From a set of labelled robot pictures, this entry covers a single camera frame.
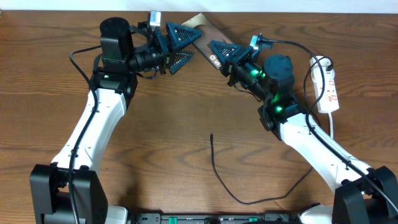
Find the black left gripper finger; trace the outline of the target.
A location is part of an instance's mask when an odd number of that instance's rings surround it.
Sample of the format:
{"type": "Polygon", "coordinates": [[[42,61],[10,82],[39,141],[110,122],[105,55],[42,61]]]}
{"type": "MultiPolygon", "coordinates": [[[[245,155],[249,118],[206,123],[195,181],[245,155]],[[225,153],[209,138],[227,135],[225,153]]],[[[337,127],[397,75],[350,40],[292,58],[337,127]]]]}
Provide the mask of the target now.
{"type": "Polygon", "coordinates": [[[193,59],[195,53],[192,51],[182,50],[175,54],[174,61],[169,65],[169,72],[171,75],[177,73],[183,66],[185,66],[191,59],[193,59]]]}
{"type": "Polygon", "coordinates": [[[173,51],[182,50],[201,37],[201,30],[179,25],[174,22],[167,22],[166,29],[167,38],[173,51]]]}

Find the Galaxy S25 Ultra smartphone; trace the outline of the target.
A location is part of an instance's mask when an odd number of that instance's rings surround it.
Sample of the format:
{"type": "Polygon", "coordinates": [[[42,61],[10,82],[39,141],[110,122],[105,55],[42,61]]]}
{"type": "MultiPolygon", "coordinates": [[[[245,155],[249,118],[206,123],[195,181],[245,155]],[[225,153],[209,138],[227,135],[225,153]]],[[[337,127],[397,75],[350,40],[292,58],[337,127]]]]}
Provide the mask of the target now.
{"type": "Polygon", "coordinates": [[[201,37],[194,41],[193,45],[217,70],[221,64],[216,55],[209,48],[212,40],[232,44],[233,42],[217,28],[204,14],[199,13],[182,24],[183,26],[198,29],[201,31],[201,37]]]}

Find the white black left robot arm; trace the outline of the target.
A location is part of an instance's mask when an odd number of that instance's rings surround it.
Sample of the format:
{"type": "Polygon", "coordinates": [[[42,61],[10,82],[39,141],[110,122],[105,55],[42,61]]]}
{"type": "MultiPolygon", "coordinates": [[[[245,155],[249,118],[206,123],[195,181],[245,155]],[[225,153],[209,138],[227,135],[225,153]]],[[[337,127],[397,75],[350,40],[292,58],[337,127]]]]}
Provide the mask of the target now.
{"type": "Polygon", "coordinates": [[[160,12],[133,26],[121,17],[100,24],[101,53],[85,78],[85,109],[50,164],[37,164],[30,189],[37,223],[133,223],[126,208],[111,205],[98,172],[109,139],[127,111],[138,78],[179,71],[194,56],[187,50],[201,31],[173,22],[160,31],[160,12]]]}

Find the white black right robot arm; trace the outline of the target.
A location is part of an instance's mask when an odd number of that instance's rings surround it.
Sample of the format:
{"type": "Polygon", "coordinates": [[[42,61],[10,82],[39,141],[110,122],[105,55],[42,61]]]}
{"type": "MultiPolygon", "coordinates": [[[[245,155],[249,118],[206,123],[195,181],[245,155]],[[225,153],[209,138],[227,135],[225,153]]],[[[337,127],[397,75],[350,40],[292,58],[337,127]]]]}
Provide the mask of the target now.
{"type": "Polygon", "coordinates": [[[212,40],[208,46],[230,86],[242,84],[263,102],[258,113],[265,130],[294,148],[320,174],[334,194],[332,206],[311,205],[291,214],[289,223],[397,223],[397,178],[344,150],[313,120],[310,108],[293,93],[291,59],[271,55],[263,66],[256,57],[273,40],[254,36],[248,47],[212,40]]]}

